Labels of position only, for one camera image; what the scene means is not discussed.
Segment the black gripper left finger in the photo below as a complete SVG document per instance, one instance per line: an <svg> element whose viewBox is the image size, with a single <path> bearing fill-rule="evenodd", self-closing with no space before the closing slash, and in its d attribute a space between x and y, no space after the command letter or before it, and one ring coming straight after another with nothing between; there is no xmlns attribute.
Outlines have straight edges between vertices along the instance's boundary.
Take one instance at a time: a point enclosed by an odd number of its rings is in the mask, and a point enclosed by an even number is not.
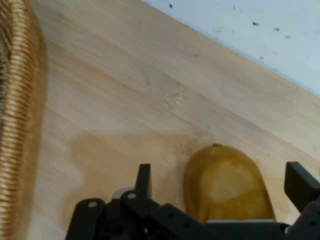
<svg viewBox="0 0 320 240"><path fill-rule="evenodd" d="M135 187L105 203L80 201L74 209L67 240L206 240L208 229L171 204L151 195L151 166L141 164Z"/></svg>

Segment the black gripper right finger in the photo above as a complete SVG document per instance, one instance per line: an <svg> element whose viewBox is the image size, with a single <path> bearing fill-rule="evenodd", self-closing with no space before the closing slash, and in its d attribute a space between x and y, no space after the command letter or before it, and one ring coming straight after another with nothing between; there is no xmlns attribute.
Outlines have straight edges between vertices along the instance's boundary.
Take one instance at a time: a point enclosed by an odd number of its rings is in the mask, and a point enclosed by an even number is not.
<svg viewBox="0 0 320 240"><path fill-rule="evenodd" d="M300 213L285 238L287 240L318 240L320 238L320 182L299 162L287 162L284 192Z"/></svg>

